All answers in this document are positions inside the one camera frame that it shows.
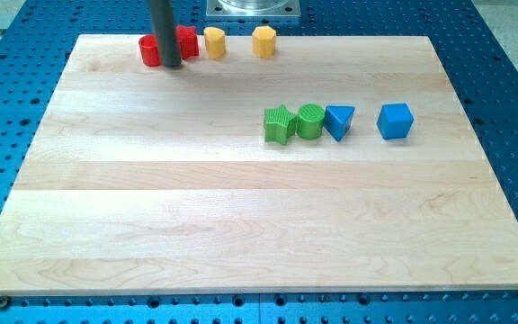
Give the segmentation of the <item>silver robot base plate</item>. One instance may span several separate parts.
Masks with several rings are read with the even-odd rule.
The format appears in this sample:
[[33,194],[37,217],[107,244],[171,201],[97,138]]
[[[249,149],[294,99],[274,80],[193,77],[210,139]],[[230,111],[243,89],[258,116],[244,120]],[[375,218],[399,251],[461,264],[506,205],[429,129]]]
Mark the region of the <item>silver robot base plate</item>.
[[294,18],[301,15],[300,0],[207,0],[206,15]]

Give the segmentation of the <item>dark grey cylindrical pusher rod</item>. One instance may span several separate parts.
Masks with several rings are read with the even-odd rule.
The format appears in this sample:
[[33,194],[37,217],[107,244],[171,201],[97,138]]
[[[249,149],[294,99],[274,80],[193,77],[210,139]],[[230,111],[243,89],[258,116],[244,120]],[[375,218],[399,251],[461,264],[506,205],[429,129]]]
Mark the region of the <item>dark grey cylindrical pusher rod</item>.
[[170,0],[147,0],[153,33],[156,37],[161,64],[167,68],[182,65],[176,36],[173,6]]

